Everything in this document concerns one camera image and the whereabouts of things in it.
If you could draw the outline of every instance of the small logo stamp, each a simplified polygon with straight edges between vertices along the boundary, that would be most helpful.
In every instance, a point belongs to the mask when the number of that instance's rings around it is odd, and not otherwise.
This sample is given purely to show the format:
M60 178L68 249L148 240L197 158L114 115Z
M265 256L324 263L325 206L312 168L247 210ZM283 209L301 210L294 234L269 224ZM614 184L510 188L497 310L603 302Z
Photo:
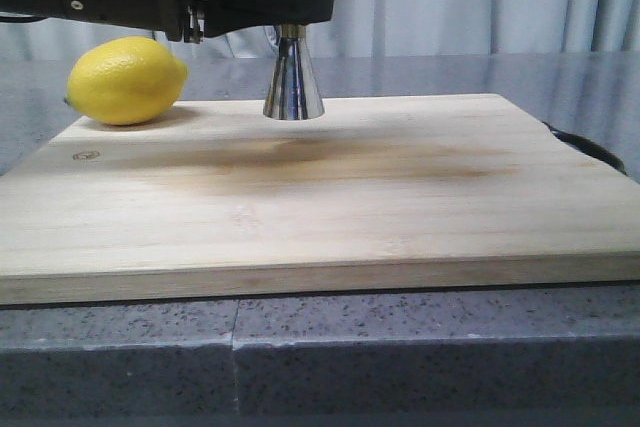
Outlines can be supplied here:
M91 160L100 157L100 152L97 150L87 150L85 152L78 152L73 154L73 160Z

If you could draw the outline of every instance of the wooden cutting board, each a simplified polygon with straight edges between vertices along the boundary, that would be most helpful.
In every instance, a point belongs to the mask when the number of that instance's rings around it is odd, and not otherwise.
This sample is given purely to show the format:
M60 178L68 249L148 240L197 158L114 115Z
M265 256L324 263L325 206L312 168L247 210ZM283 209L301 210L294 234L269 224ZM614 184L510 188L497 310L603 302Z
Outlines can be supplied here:
M640 186L496 95L83 118L0 178L0 303L640 279Z

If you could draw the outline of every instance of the black cable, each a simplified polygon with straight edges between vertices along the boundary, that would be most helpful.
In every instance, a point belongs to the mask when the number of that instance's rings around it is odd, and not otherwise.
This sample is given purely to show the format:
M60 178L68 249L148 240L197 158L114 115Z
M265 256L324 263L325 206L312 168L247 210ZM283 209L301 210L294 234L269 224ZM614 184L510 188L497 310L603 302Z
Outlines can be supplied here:
M587 154L594 159L598 159L605 164L609 164L618 172L622 172L623 174L628 175L624 168L624 163L622 162L622 160L620 160L616 155L609 152L601 145L598 145L585 137L558 130L547 122L543 122L543 124L547 126L547 128L551 131L556 139L561 140L565 144L569 144L575 147L583 154Z
M7 24L29 24L31 22L40 22L46 18L47 17L37 17L35 15L28 17L7 17L5 15L0 15L0 22Z

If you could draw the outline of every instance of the lemon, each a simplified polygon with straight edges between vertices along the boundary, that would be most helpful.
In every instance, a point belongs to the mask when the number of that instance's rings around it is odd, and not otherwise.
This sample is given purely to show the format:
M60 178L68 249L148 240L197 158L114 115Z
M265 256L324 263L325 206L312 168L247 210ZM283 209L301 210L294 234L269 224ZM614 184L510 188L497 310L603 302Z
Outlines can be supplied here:
M180 96L187 66L162 44L123 37L90 50L74 65L65 101L105 124L146 122Z

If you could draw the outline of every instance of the cutting board edge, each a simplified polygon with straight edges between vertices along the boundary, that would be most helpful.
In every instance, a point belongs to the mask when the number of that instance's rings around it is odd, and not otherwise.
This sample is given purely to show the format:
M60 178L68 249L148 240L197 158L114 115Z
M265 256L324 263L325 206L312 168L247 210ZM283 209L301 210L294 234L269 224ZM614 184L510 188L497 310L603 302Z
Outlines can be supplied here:
M226 279L216 279L215 271L202 267L179 272L143 270L83 277L3 278L0 305L640 281L640 251L428 262L382 260L349 263L348 268L343 262L294 267L299 265L236 266L225 272ZM378 280L382 274L392 280Z

